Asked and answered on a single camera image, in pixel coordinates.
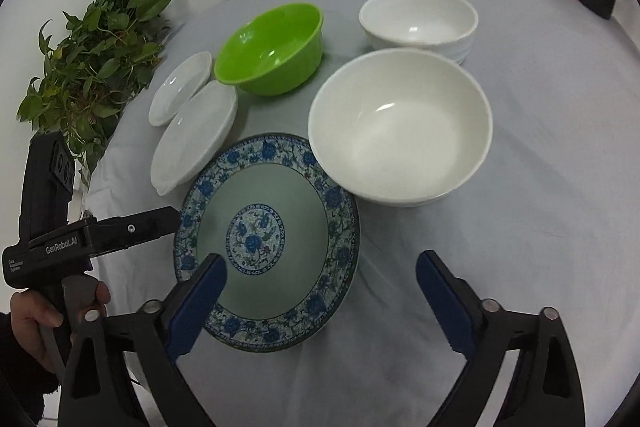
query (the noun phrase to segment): human hand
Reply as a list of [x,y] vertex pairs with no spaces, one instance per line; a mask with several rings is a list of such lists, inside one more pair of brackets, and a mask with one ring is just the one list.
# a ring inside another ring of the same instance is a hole
[[[79,312],[78,320],[84,314],[95,309],[106,315],[105,305],[111,301],[111,294],[106,284],[100,282],[95,290],[95,302],[92,306]],[[18,344],[36,359],[47,371],[54,372],[53,362],[44,341],[40,335],[38,325],[57,328],[62,324],[62,314],[53,305],[34,290],[14,293],[11,297],[11,327]]]

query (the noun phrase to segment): black sleeve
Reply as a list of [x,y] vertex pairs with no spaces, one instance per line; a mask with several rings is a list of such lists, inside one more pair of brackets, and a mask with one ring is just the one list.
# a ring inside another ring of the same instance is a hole
[[0,373],[26,413],[38,423],[44,410],[42,395],[53,393],[58,379],[20,347],[11,329],[11,317],[5,314],[0,314]]

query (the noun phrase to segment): table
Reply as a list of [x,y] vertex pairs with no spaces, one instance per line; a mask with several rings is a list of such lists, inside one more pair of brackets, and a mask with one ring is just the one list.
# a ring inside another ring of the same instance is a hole
[[[167,74],[191,54],[215,56],[239,25],[299,0],[227,0],[175,32],[149,90],[127,107],[86,197],[98,218],[171,204],[149,179],[162,134],[146,120]],[[368,50],[366,0],[303,0],[324,10],[325,55],[300,89],[246,93],[228,143],[260,132],[306,136],[319,86]],[[640,370],[640,54],[613,21],[576,0],[469,0],[480,15],[464,66],[494,112],[494,143],[471,181],[441,201],[388,208],[359,201],[360,264],[342,306],[317,335],[270,354],[237,351],[203,332],[178,361],[213,421],[231,426],[427,425],[463,367],[414,277],[433,248],[481,298],[562,315],[588,425],[604,425]],[[111,314],[164,298],[175,283],[172,238],[94,261]],[[514,358],[509,363],[513,367]],[[503,390],[509,375],[502,375]],[[491,424],[502,397],[482,418]]]

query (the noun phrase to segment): silver screw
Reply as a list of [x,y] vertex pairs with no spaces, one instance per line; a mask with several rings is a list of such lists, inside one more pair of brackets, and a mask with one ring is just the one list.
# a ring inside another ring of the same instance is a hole
[[142,311],[149,315],[159,312],[160,308],[162,308],[162,302],[158,300],[147,301],[142,305]]
[[84,314],[84,320],[87,322],[93,322],[98,320],[100,312],[98,310],[89,310]]
[[498,304],[498,301],[494,299],[485,299],[484,301],[482,301],[482,308],[490,313],[495,313],[497,311],[500,311],[500,304]]
[[555,308],[552,308],[551,306],[547,306],[545,309],[542,310],[543,314],[545,314],[545,317],[548,318],[550,321],[554,321],[556,320],[560,314],[558,313],[558,310],[556,310]]

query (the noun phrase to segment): large white bowl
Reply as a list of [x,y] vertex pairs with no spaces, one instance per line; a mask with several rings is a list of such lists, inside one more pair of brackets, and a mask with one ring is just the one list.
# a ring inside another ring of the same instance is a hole
[[175,68],[154,95],[149,123],[160,127],[171,122],[180,108],[209,80],[212,62],[209,52],[200,52]]
[[151,184],[160,196],[193,178],[213,158],[231,130],[237,111],[236,88],[217,80],[182,106],[151,160]]
[[478,12],[466,0],[368,0],[360,24],[375,49],[430,50],[460,63],[471,49]]
[[324,171],[353,194],[415,206],[460,187],[491,145],[476,80],[433,52],[393,48],[336,71],[311,105],[308,135]]

